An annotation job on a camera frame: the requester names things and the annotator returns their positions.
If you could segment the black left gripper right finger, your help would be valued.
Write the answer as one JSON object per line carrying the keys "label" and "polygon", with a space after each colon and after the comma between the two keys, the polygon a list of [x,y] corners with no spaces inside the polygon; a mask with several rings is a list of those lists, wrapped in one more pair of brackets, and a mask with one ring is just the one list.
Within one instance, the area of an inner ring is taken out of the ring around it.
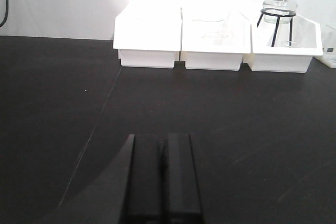
{"label": "black left gripper right finger", "polygon": [[162,153],[165,216],[202,216],[189,134],[170,133]]}

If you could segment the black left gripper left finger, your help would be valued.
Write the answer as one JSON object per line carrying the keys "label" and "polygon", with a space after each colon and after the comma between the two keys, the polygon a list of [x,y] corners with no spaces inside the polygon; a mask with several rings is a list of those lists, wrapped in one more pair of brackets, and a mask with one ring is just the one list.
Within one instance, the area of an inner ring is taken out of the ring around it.
{"label": "black left gripper left finger", "polygon": [[161,215],[160,153],[160,145],[155,135],[135,136],[129,189],[129,217]]}

